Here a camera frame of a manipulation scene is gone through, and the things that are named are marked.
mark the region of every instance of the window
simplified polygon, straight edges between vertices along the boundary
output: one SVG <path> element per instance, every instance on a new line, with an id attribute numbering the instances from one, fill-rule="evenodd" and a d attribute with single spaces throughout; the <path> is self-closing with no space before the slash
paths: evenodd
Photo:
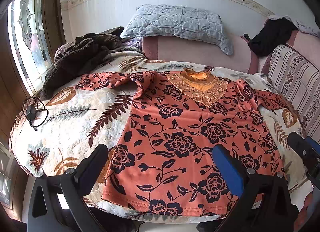
<path id="1" fill-rule="evenodd" d="M 41 0 L 13 0 L 8 31 L 14 61 L 30 95 L 43 86 L 52 67 L 42 24 Z"/>

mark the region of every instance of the striped cushion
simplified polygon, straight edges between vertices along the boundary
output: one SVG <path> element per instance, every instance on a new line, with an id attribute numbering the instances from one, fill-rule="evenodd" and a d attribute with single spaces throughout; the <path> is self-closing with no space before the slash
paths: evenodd
<path id="1" fill-rule="evenodd" d="M 320 71 L 296 51 L 279 45 L 271 56 L 269 77 L 298 110 L 307 135 L 320 142 Z"/>

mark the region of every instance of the floor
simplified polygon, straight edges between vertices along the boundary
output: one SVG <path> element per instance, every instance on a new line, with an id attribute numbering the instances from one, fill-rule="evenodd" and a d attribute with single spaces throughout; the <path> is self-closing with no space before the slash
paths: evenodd
<path id="1" fill-rule="evenodd" d="M 28 221 L 28 210 L 29 210 L 29 201 L 31 198 L 32 188 L 35 183 L 35 177 L 29 177 L 26 191 L 24 194 L 23 200 L 23 209 L 22 209 L 22 221 L 27 223 Z M 304 199 L 306 195 L 313 191 L 313 186 L 310 181 L 307 181 L 303 184 L 298 190 L 290 194 L 292 204 L 297 205 L 299 211 L 303 207 Z M 63 195 L 58 194 L 61 207 L 63 209 L 68 208 L 68 204 Z M 163 231 L 176 231 L 176 232 L 196 232 L 196 224 L 184 224 L 184 225 L 174 225 L 174 224 L 157 224 L 157 223 L 143 223 L 140 225 L 139 232 L 163 232 Z"/>

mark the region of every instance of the metal bolt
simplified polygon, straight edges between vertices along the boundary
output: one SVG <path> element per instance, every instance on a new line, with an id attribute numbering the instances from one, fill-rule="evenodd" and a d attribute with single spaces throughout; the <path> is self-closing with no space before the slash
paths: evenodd
<path id="1" fill-rule="evenodd" d="M 75 172 L 74 168 L 69 168 L 66 170 L 66 174 L 68 174 L 68 175 L 73 174 L 74 172 Z"/>
<path id="2" fill-rule="evenodd" d="M 248 169 L 247 169 L 247 173 L 249 173 L 249 174 L 255 174 L 256 171 L 255 171 L 255 169 L 253 169 L 253 168 L 248 168 Z"/>
<path id="3" fill-rule="evenodd" d="M 281 172 L 277 172 L 277 176 L 279 177 L 279 178 L 283 178 L 283 173 L 281 173 Z"/>

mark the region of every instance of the blue quilted fabric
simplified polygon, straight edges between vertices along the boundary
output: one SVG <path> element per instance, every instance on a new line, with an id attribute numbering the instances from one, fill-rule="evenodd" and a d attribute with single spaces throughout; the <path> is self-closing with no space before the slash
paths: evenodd
<path id="1" fill-rule="evenodd" d="M 218 45 L 227 54 L 233 54 L 218 14 L 196 8 L 171 5 L 144 4 L 138 7 L 121 38 L 144 36 L 176 36 Z"/>

